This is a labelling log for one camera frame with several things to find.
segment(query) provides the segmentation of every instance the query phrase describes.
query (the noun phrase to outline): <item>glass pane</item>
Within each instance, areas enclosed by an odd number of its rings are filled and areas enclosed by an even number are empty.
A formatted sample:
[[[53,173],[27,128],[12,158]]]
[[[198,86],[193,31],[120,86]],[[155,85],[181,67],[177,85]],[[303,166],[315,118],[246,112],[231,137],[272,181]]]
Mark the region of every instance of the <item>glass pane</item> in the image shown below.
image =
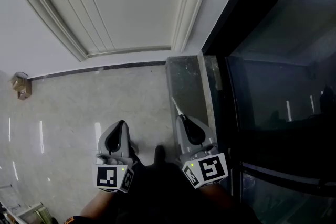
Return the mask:
[[[263,224],[335,223],[335,198],[282,188],[243,174],[243,201]]]
[[[241,128],[335,111],[335,41],[336,0],[278,0],[228,59]]]

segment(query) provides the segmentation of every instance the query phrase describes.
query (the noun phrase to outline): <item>dark baseboard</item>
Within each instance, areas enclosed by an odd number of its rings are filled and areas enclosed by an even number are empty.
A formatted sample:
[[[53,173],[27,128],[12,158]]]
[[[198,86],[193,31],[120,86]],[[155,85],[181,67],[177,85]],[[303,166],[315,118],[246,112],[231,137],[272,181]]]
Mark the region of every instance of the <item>dark baseboard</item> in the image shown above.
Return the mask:
[[[66,72],[60,72],[40,77],[34,77],[30,80],[39,80],[39,79],[48,79],[72,74],[79,74],[85,72],[93,72],[93,71],[102,71],[102,70],[110,70],[110,69],[119,69],[119,68],[130,68],[130,67],[147,67],[147,66],[163,66],[165,65],[166,61],[156,61],[156,62],[135,62],[135,63],[123,63],[121,65],[114,65],[114,66],[103,66],[103,67],[90,67],[78,70],[70,70]]]

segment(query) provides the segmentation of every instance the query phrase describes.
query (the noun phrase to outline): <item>polished floor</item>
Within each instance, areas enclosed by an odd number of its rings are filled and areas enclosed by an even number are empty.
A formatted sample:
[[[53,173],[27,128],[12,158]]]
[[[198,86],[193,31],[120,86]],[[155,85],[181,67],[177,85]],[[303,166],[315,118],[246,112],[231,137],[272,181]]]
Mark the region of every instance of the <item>polished floor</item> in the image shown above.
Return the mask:
[[[158,144],[175,159],[164,66],[33,81],[25,101],[9,79],[0,73],[0,185],[13,184],[27,205],[42,202],[59,222],[97,193],[97,139],[114,122],[127,122],[143,164],[153,162]]]

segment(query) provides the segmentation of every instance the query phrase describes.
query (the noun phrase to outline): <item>white marker cube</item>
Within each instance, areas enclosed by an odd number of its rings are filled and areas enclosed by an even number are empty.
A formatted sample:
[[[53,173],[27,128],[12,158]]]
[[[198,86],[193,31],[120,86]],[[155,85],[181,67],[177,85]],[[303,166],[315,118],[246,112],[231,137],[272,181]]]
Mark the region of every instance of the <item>white marker cube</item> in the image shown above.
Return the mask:
[[[111,193],[127,193],[134,172],[127,165],[94,165],[93,182],[96,188]]]
[[[217,183],[228,176],[224,153],[187,161],[182,171],[194,188]]]

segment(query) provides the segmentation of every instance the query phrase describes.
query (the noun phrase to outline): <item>person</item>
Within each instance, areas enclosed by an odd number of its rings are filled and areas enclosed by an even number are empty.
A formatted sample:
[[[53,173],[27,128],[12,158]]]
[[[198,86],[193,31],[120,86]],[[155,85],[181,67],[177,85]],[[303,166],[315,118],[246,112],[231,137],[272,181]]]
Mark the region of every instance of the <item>person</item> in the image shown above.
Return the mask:
[[[89,223],[260,223],[251,208],[236,202],[219,184],[194,189],[179,167],[165,161],[163,146],[154,163],[137,161],[127,194],[102,190],[66,224]]]

